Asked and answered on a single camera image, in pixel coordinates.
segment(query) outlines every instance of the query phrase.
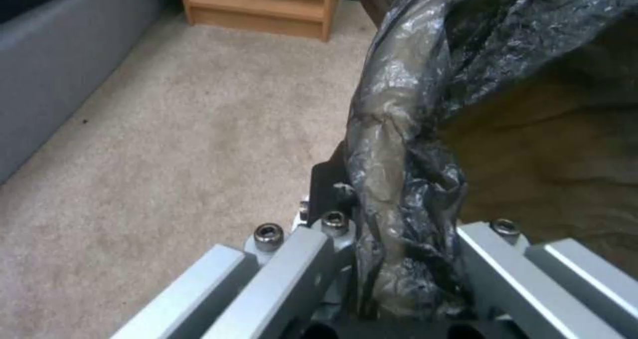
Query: beige carpet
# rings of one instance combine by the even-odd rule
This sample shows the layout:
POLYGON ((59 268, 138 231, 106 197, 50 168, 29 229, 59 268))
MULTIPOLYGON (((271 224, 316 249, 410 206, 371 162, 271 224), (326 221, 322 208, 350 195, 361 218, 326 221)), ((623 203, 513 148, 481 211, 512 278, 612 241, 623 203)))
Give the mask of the beige carpet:
POLYGON ((215 243, 288 225, 374 31, 345 1, 328 44, 162 17, 0 187, 0 338, 107 337, 215 243))

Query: screw head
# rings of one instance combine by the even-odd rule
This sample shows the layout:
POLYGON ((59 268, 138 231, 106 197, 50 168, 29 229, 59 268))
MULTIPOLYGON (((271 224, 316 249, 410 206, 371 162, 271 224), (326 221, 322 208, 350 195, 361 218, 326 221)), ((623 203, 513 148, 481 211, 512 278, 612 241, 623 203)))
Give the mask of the screw head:
POLYGON ((261 251, 276 251, 283 243, 283 230, 276 223, 264 223, 253 232, 255 246, 261 251))
POLYGON ((332 237, 348 233, 348 218, 338 210, 332 210, 321 217, 321 230, 332 237))
POLYGON ((515 242, 520 235, 519 226, 509 219, 494 219, 489 223, 490 228, 508 242, 515 242))

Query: plastic bag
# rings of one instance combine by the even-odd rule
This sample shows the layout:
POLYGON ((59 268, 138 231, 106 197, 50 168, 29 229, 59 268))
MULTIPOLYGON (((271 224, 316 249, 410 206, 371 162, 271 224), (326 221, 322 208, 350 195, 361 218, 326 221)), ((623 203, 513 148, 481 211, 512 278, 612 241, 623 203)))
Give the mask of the plastic bag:
POLYGON ((346 132, 362 224, 361 317, 433 320, 471 310, 456 238, 467 183, 438 128, 590 43, 637 3, 394 1, 365 60, 346 132))

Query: silver metal bar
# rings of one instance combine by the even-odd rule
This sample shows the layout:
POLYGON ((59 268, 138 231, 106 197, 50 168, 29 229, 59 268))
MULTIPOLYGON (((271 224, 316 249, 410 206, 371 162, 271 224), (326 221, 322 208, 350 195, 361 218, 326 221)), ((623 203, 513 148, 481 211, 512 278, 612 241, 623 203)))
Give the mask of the silver metal bar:
POLYGON ((254 255, 217 244, 113 338, 201 337, 257 271, 254 255))
POLYGON ((504 310, 532 338, 621 338, 487 223, 464 225, 458 234, 481 307, 504 310))
POLYGON ((574 239, 525 252, 542 271, 628 338, 638 338, 638 283, 574 239))
POLYGON ((333 258, 332 239, 297 228, 203 338, 271 339, 294 332, 332 282, 333 258))

